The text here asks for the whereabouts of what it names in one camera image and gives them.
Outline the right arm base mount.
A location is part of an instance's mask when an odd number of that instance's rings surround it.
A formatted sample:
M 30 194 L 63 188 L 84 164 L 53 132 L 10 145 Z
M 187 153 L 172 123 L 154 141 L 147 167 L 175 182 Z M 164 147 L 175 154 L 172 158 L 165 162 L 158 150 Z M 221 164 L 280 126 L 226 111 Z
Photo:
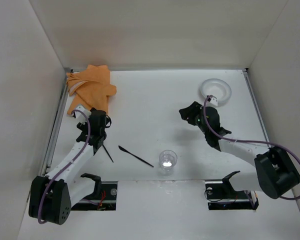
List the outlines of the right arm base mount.
M 204 183 L 204 196 L 210 211 L 256 211 L 259 207 L 259 199 L 255 191 L 235 191 L 221 180 L 209 180 Z

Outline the orange cloth placemat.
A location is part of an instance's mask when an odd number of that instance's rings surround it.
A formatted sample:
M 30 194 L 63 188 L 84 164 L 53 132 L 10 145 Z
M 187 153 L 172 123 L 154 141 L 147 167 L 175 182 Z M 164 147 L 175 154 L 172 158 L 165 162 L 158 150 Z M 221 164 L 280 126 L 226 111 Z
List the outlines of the orange cloth placemat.
M 109 97 L 117 93 L 115 85 L 110 83 L 110 70 L 107 65 L 89 64 L 84 71 L 66 74 L 69 96 L 74 96 L 67 114 L 78 106 L 108 112 Z

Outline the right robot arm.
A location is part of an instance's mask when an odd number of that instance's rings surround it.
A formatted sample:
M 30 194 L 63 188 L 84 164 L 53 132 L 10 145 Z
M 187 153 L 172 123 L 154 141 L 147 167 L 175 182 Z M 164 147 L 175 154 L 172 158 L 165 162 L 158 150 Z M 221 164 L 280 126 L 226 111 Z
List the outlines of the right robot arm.
M 207 144 L 219 152 L 233 155 L 255 167 L 259 188 L 272 199 L 281 198 L 300 183 L 300 174 L 287 151 L 280 146 L 262 146 L 260 141 L 236 140 L 223 128 L 216 108 L 193 102 L 179 110 L 181 119 L 197 126 Z

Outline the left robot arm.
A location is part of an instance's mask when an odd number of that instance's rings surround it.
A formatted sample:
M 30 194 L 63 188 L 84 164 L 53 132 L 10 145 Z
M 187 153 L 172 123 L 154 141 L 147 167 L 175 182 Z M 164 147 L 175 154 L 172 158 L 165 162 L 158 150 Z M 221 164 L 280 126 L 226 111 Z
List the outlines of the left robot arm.
M 84 200 L 106 197 L 99 176 L 80 173 L 82 167 L 97 153 L 107 138 L 106 129 L 112 124 L 103 110 L 86 110 L 79 105 L 72 112 L 81 131 L 67 156 L 44 176 L 31 183 L 28 215 L 39 224 L 62 225 L 74 205 Z

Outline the white ceramic plate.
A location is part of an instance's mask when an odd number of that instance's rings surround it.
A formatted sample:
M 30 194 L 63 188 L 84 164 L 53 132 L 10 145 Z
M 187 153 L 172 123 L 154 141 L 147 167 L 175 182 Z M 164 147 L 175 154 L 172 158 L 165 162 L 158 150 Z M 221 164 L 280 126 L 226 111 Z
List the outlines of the white ceramic plate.
M 217 106 L 225 105 L 232 96 L 232 89 L 228 83 L 218 78 L 209 78 L 202 82 L 200 93 L 204 98 L 212 95 L 217 100 Z

